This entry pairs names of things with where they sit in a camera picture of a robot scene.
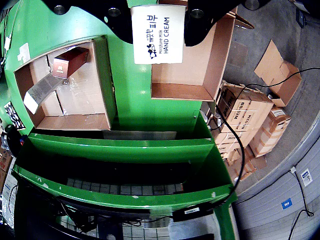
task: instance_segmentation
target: stacked cardboard box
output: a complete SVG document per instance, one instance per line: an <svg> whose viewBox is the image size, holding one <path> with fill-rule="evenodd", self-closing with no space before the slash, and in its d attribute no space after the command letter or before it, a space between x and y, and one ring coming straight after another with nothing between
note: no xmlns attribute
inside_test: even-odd
<svg viewBox="0 0 320 240"><path fill-rule="evenodd" d="M10 155L10 153L0 147L0 193L2 193L2 190L4 188L7 172L9 171L12 159L13 157Z"/></svg>
<svg viewBox="0 0 320 240"><path fill-rule="evenodd" d="M6 149L0 147L0 169L2 169L5 173L7 173L9 170L11 160L11 154Z"/></svg>
<svg viewBox="0 0 320 240"><path fill-rule="evenodd" d="M237 154L234 154L234 156L238 156L238 159L234 159L234 157L230 159L226 159L226 165L227 165L227 170L229 172L229 175L232 180L235 178L239 177L240 170L241 170L241 165L242 165L242 154L241 154L241 149L236 149L235 151L238 152ZM255 157L252 149L250 146L247 146L244 149L244 156L245 156L245 165L241 177L241 181L249 177L252 173L254 173L256 170L263 169L267 166L267 161L264 156L261 157Z"/></svg>
<svg viewBox="0 0 320 240"><path fill-rule="evenodd" d="M246 147L267 118L273 102L262 92L251 89L242 91L242 89L242 86L224 85L218 107L228 124L240 137L242 145ZM217 127L214 118L209 124L220 153L228 153L240 148L236 137L226 124L222 123L222 126Z"/></svg>
<svg viewBox="0 0 320 240"><path fill-rule="evenodd" d="M291 117L280 109L274 107L266 120L250 142L250 147L256 157L271 152L287 129Z"/></svg>
<svg viewBox="0 0 320 240"><path fill-rule="evenodd" d="M0 194L2 194L2 190L4 189L6 177L7 177L6 172L0 169Z"/></svg>

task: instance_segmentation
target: white sticker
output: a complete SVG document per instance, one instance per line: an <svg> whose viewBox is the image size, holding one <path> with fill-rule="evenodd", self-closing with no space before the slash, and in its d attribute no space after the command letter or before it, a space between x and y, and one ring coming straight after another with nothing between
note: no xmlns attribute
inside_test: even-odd
<svg viewBox="0 0 320 240"><path fill-rule="evenodd" d="M273 115L274 115L275 117L278 117L278 116L280 116L280 115L286 115L285 112L284 112L283 110L281 110L281 109L271 110L271 112L273 113Z"/></svg>
<svg viewBox="0 0 320 240"><path fill-rule="evenodd" d="M309 168L307 168L303 173L301 173L301 178L303 180L304 186L308 186L313 180L309 171Z"/></svg>
<svg viewBox="0 0 320 240"><path fill-rule="evenodd" d="M200 209L198 207L195 207L195 208L184 211L184 214L191 214L191 213L195 213L195 212L199 212L199 211L200 211Z"/></svg>
<svg viewBox="0 0 320 240"><path fill-rule="evenodd" d="M23 63L26 63L27 61L29 61L30 58L30 52L29 52L29 44L26 42L25 44L23 44L20 48L20 54L17 56L18 57L18 61L23 61Z"/></svg>
<svg viewBox="0 0 320 240"><path fill-rule="evenodd" d="M185 13L179 5L132 7L134 63L182 63Z"/></svg>

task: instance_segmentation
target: plastic wrap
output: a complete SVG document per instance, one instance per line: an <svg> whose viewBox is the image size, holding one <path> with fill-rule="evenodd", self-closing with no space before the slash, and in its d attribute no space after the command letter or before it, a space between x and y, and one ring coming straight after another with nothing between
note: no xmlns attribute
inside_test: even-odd
<svg viewBox="0 0 320 240"><path fill-rule="evenodd" d="M12 159L7 177L5 179L3 192L2 192L2 217L5 219L7 224L12 229L14 228L14 224L15 224L14 212L15 212L15 203L16 203L16 192L18 190L18 186L15 187L18 184L18 181L11 174L14 168L15 162L16 162L16 158L14 157Z"/></svg>
<svg viewBox="0 0 320 240"><path fill-rule="evenodd" d="M186 221L169 224L171 240L190 239L206 234L214 234L215 240L221 240L220 226L215 213Z"/></svg>

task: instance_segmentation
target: black cable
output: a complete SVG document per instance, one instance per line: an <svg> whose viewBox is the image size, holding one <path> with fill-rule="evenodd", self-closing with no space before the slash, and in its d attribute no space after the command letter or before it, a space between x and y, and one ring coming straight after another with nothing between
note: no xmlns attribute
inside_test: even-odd
<svg viewBox="0 0 320 240"><path fill-rule="evenodd" d="M238 184L239 184L240 179L242 177L242 173L244 172L244 168L245 168L245 148L244 148L239 136L237 135L237 133L233 130L233 128L229 125L229 123L224 118L224 116L223 116L222 112L220 111L218 105L215 105L215 107L216 107L216 110L217 110L218 114L220 114L222 120L224 121L225 125L229 128L229 130L233 133L233 135L237 139L237 141L238 141L238 143L240 145L240 148L241 148L241 153L242 153L242 163L241 163L241 169L240 169L239 177L238 177L237 181L235 182L235 185L231 189L230 193L228 194L228 196L225 199L220 200L220 201L215 203L215 204L217 204L217 206L220 206L220 205L224 204L231 197L231 195L236 191L236 188L238 187Z"/></svg>
<svg viewBox="0 0 320 240"><path fill-rule="evenodd" d="M151 221L140 221L140 223L153 223L153 222L159 221L161 219L165 219L165 218L171 218L172 219L172 216L163 216L163 217L157 218L155 220L151 220Z"/></svg>
<svg viewBox="0 0 320 240"><path fill-rule="evenodd" d="M320 139L320 136L317 138L317 140L314 141L314 143L312 144L312 146L309 148L309 150L303 155L303 157L296 163L296 165L294 167L297 167L297 165L302 161L302 159L305 158L305 156L309 153L309 151L313 148L313 146L317 143L317 141ZM261 193L262 191L264 191L265 189L271 187L273 184L275 184L280 178L282 178L284 175L286 175L287 173L290 173L290 171L285 172L284 174L282 174L281 176L279 176L273 183L269 184L268 186L266 186L264 189L262 189L261 191L255 193L254 195L252 195L251 197L247 198L246 200L243 200L241 202L237 202L236 205L238 204L242 204L252 198L254 198L255 196L257 196L259 193Z"/></svg>
<svg viewBox="0 0 320 240"><path fill-rule="evenodd" d="M18 187L18 184L15 185L15 186L11 189L10 196L9 196L9 203L8 203L9 212L11 213L11 215L12 215L13 217L14 217L15 215L14 215L14 214L11 212L11 210L10 210L10 200L11 200L12 192L13 192L13 190L14 190L16 187Z"/></svg>
<svg viewBox="0 0 320 240"><path fill-rule="evenodd" d="M308 217L313 217L313 216L315 215L312 211L309 211L308 208L307 208L307 203L306 203L305 194L304 194L304 191L303 191L303 189L302 189L302 185L301 185L301 183L300 183L300 180L299 180L299 178L298 178L298 175L297 175L297 172L296 172L296 171L294 172L294 175L295 175L296 180L297 180L298 183L299 183L299 187L300 187L300 190L301 190L301 193L302 193L304 209L302 209L302 210L299 212L296 220L294 221L294 224L293 224L293 226L291 227L291 231L290 231L288 240L291 239L291 236L292 236L292 234L293 234L293 232L294 232L295 226L296 226L296 224L297 224L297 222L298 222L298 219L299 219L299 217L300 217L300 215L301 215L302 212L306 212L306 214L307 214Z"/></svg>
<svg viewBox="0 0 320 240"><path fill-rule="evenodd" d="M291 235L292 235L292 233L294 232L294 229L295 229L295 226L296 226L296 224L297 224L297 221L298 221L298 219L299 219L299 217L300 217L300 214L303 213L303 212L308 212L308 211L305 210L305 209L302 209L302 210L299 212L298 217L297 217L296 220L294 221L294 224L293 224L293 226L292 226L292 228L291 228L291 231L290 231L290 235L289 235L288 240L291 239Z"/></svg>
<svg viewBox="0 0 320 240"><path fill-rule="evenodd" d="M303 204L304 204L304 209L306 210L306 214L308 215L308 217L313 217L314 216L314 213L309 211L308 208L307 208L307 203L306 203L306 198L305 198L305 194L304 194L304 191L302 189L302 186L301 186L301 183L299 181L299 178L298 178L298 175L297 175L297 172L295 171L294 172L294 175L295 175L295 178L296 180L298 181L299 183L299 187L300 187L300 190L301 190L301 193L302 193L302 198L303 198Z"/></svg>
<svg viewBox="0 0 320 240"><path fill-rule="evenodd" d="M281 82L278 82L278 83L275 83L275 84L272 84L272 85L261 85L261 84L257 84L257 83L249 83L247 85L245 85L240 93L238 94L238 96L236 97L235 101L237 101L241 95L241 93L246 89L248 88L249 86L259 86L259 87L262 87L262 88L271 88L271 87L274 87L274 86L277 86L277 85L280 85L280 84L283 84L285 81L287 81L288 79L290 79L292 76L296 75L296 74L299 74L299 73L303 73L303 72L306 72L306 71L309 71L309 70L313 70L313 69L318 69L320 70L320 67L310 67L310 68L306 68L304 70L301 70L301 71L297 71L293 74L291 74L290 76L288 76L285 80L282 80Z"/></svg>
<svg viewBox="0 0 320 240"><path fill-rule="evenodd" d="M288 174L289 171L285 172L284 174L282 174L281 176L279 176L273 183L269 184L268 186L266 186L264 189L262 189L261 191L255 193L254 195L252 195L251 197L247 198L246 200L243 200L241 202L237 202L236 205L238 204L242 204L246 201L249 201L250 199L254 198L255 196L257 196L258 194L260 194L262 191L266 190L267 188L271 187L273 184L275 184L280 178L282 178L284 175Z"/></svg>

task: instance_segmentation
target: gray floor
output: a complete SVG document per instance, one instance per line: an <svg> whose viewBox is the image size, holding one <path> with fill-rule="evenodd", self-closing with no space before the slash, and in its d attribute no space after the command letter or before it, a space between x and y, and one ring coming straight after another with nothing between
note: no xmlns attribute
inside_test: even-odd
<svg viewBox="0 0 320 240"><path fill-rule="evenodd" d="M255 26L255 29L235 28L223 79L234 84L264 84L254 69L272 39L282 57L300 70L320 67L320 26L309 24L300 28L296 22L296 7L288 0L272 0L256 11L238 7L238 14ZM266 155L267 167L256 171L242 181L238 195L254 186L294 151L312 126L320 110L320 70L301 74L302 82L285 112L292 120L281 140Z"/></svg>

